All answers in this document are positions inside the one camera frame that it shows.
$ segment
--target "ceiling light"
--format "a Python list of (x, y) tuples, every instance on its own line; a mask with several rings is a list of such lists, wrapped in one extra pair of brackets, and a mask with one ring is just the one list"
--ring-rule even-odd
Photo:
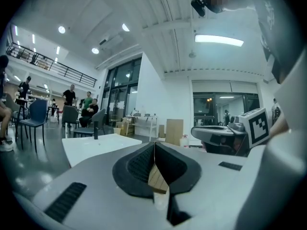
[(20, 81), (20, 79), (17, 76), (14, 76), (18, 81)]
[(98, 50), (98, 48), (92, 48), (92, 52), (93, 52), (94, 54), (98, 54), (98, 53), (99, 53), (99, 50)]
[(127, 27), (125, 24), (122, 25), (122, 28), (123, 28), (124, 31), (126, 31), (126, 32), (129, 32), (129, 31), (130, 31), (130, 30), (128, 29), (128, 27)]
[(241, 47), (244, 41), (224, 37), (224, 36), (212, 36), (212, 35), (195, 35), (195, 42), (196, 43), (220, 43), (220, 44), (230, 44), (234, 46)]
[(65, 27), (64, 26), (60, 26), (59, 27), (59, 33), (65, 33)]

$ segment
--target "black rubber pad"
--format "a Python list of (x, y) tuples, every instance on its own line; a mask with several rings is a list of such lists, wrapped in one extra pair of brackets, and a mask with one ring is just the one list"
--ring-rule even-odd
[(45, 213), (58, 222), (62, 222), (70, 212), (85, 190), (86, 185), (74, 182), (58, 196), (58, 198), (45, 210)]
[(235, 171), (240, 171), (242, 169), (242, 165), (234, 164), (234, 163), (227, 163), (227, 162), (221, 162), (219, 163), (220, 166), (235, 170)]

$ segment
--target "white table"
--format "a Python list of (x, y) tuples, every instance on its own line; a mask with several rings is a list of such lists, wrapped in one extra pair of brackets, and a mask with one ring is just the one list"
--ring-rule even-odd
[(118, 134), (82, 138), (64, 138), (63, 147), (71, 167), (96, 155), (116, 151), (122, 148), (139, 145), (140, 140), (132, 139)]
[[(151, 141), (152, 139), (152, 130), (153, 128), (155, 128), (155, 131), (156, 131), (156, 137), (158, 137), (158, 117), (157, 116), (149, 116), (149, 117), (145, 117), (145, 116), (125, 116), (125, 117), (128, 117), (128, 118), (139, 118), (139, 119), (150, 119), (150, 125), (140, 125), (140, 124), (137, 124), (137, 123), (134, 123), (132, 124), (133, 126), (135, 127), (142, 127), (142, 128), (149, 128), (150, 131), (149, 131), (149, 142)], [(128, 134), (128, 128), (129, 128), (129, 119), (128, 119), (128, 124), (127, 124), (127, 130), (126, 130), (126, 136)]]

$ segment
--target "floor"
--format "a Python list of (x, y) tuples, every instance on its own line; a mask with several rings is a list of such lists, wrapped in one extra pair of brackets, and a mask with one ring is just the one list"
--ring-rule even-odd
[[(14, 128), (9, 129), (9, 136), (15, 137), (14, 130)], [(42, 140), (42, 128), (36, 130), (37, 154), (34, 148), (34, 131), (32, 129), (31, 144), (30, 139), (26, 139), (24, 128), (24, 149), (21, 148), (19, 134), (14, 151), (0, 152), (1, 164), (14, 191), (30, 200), (41, 188), (69, 169), (69, 163), (62, 145), (64, 128), (57, 123), (48, 121), (45, 124), (44, 131), (45, 146)], [(105, 132), (112, 134), (113, 128), (106, 126)], [(148, 137), (138, 135), (131, 138), (141, 140), (143, 143), (149, 140)]]

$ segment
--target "blue chair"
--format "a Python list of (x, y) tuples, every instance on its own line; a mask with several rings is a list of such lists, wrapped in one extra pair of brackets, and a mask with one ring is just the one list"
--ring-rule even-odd
[[(45, 145), (45, 138), (44, 138), (44, 123), (46, 120), (46, 110), (47, 110), (47, 101), (46, 100), (41, 100), (41, 99), (36, 99), (30, 107), (30, 119), (26, 120), (21, 120), (19, 121), (19, 124), (21, 125), (21, 130), (23, 128), (23, 125), (29, 126), (30, 130), (30, 142), (32, 143), (31, 140), (31, 127), (34, 128), (34, 145), (35, 145), (35, 152), (37, 153), (36, 149), (36, 128), (43, 126), (43, 143)], [(21, 133), (21, 146), (22, 149), (24, 149), (24, 144), (23, 144), (23, 133)]]

